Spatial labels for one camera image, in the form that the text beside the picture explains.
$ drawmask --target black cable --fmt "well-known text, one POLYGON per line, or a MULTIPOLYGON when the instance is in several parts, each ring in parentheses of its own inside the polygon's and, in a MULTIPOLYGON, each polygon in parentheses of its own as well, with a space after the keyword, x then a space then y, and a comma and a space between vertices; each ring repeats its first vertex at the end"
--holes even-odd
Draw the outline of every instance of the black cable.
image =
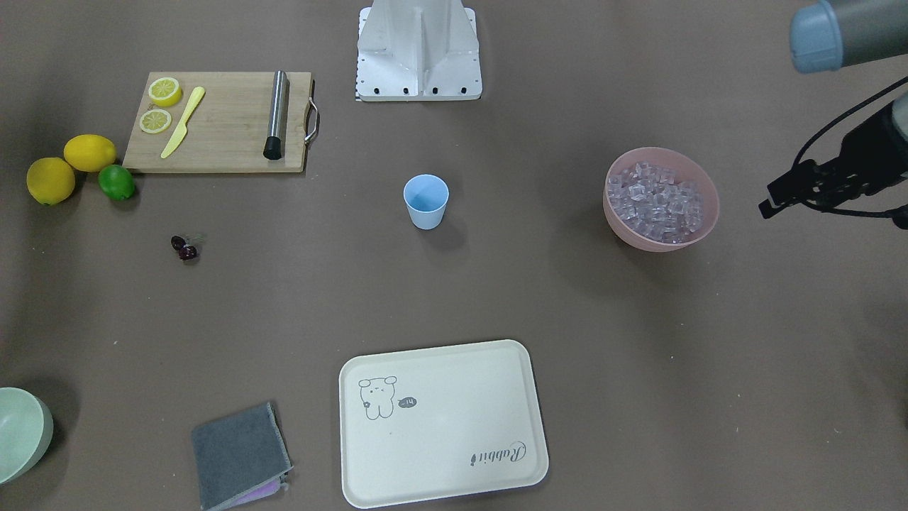
POLYGON ((813 209, 814 211, 819 211, 820 213, 832 213, 834 215, 845 215, 845 216, 864 216, 867 218, 895 218, 896 216, 902 215, 904 206, 896 207, 893 209, 887 209, 885 211, 855 211, 853 209, 839 209, 837 207, 823 207, 821 205, 811 204, 806 200, 801 201, 801 204, 806 205, 807 207, 813 209))
POLYGON ((797 164, 801 163, 801 158, 804 156, 804 153, 807 152, 807 149, 809 149, 810 146, 813 145, 814 142, 817 141, 817 139, 819 139, 821 136, 825 135, 827 131, 833 129, 833 126, 842 122, 842 120, 845 119, 847 116, 853 114, 854 112, 857 112, 858 110, 864 108, 865 106, 871 104, 872 102, 876 101, 877 99, 880 99, 881 97, 891 93, 893 90, 895 90, 905 84, 908 84, 908 76, 906 76, 905 78, 902 78, 901 80, 895 82, 892 85, 889 85, 882 91, 868 97, 867 99, 863 100, 861 103, 849 108, 843 114, 841 114, 838 117, 836 117, 835 119, 833 119, 829 124, 823 126, 823 128, 820 129, 820 131, 816 132, 816 135, 811 136, 810 140, 808 140, 807 143, 804 144, 804 147, 801 147, 801 150, 798 151, 797 156, 794 157, 795 161, 792 164, 792 168, 795 168, 797 166, 797 164))

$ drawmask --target lemon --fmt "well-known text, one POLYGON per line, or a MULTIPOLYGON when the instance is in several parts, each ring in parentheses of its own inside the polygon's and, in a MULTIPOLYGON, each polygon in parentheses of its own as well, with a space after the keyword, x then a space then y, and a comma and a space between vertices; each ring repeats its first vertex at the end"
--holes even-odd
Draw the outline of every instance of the lemon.
POLYGON ((54 205, 75 190, 75 173, 61 158, 41 158, 28 167, 25 184, 36 201, 54 205))
POLYGON ((150 133, 152 135, 161 133, 163 130, 170 127, 170 123, 170 112, 161 110, 160 108, 149 110, 139 117, 139 127, 142 128, 142 131, 145 133, 150 133))
POLYGON ((148 86, 148 96, 152 98, 152 103, 158 106, 174 106, 183 97, 183 90, 176 78, 165 76, 154 80, 148 86))
POLYGON ((116 147, 100 135, 79 135, 66 143, 63 158, 76 170, 98 172, 116 160, 116 147))

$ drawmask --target pink bowl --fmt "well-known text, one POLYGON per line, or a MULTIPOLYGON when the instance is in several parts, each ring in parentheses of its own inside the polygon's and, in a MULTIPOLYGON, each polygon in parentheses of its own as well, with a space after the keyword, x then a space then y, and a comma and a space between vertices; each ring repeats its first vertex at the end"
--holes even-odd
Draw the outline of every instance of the pink bowl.
POLYGON ((709 178, 706 171, 697 165, 694 160, 685 155, 676 153, 671 149, 663 147, 639 147, 627 151, 619 156, 615 163, 608 168, 606 180, 613 173, 619 173, 622 170, 632 166, 636 162, 647 161, 652 165, 671 168, 676 171, 676 181, 696 181, 697 189, 703 196, 703 227, 694 233, 693 239, 684 243, 662 243, 653 241, 643 235, 638 234, 618 218, 612 205, 608 202, 608 184, 602 190, 602 207, 606 211, 606 220, 615 231, 615 234, 624 240, 628 245, 646 250, 648 252, 671 252, 685 246, 692 245, 713 230, 716 221, 719 219, 719 193, 716 191, 716 185, 709 178))

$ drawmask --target wooden cutting board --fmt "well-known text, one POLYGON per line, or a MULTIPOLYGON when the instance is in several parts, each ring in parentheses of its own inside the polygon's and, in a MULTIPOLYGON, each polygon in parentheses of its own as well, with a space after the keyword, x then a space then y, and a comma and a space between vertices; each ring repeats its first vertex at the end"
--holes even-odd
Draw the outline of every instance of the wooden cutting board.
POLYGON ((123 166, 138 173, 259 173, 302 172, 306 161, 306 115, 312 91, 312 73, 288 73, 290 100, 284 158, 268 160, 262 155, 268 136, 271 87, 274 73, 180 73, 155 72, 139 100, 133 132, 123 166), (150 107, 148 87, 162 76, 180 82, 183 98, 164 108, 173 122, 166 131, 149 135, 139 127, 139 117, 150 107), (172 155, 161 158, 173 129, 183 115, 186 100, 196 86, 205 87, 205 97, 189 119, 189 133, 172 155))

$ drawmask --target folded cloth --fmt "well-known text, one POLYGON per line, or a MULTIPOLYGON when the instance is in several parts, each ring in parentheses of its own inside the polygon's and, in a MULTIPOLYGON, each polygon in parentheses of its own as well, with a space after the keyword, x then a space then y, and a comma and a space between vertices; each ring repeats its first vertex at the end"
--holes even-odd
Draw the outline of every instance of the folded cloth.
POLYGON ((192 450, 202 511, 273 495, 292 469, 271 403, 197 426, 192 450))

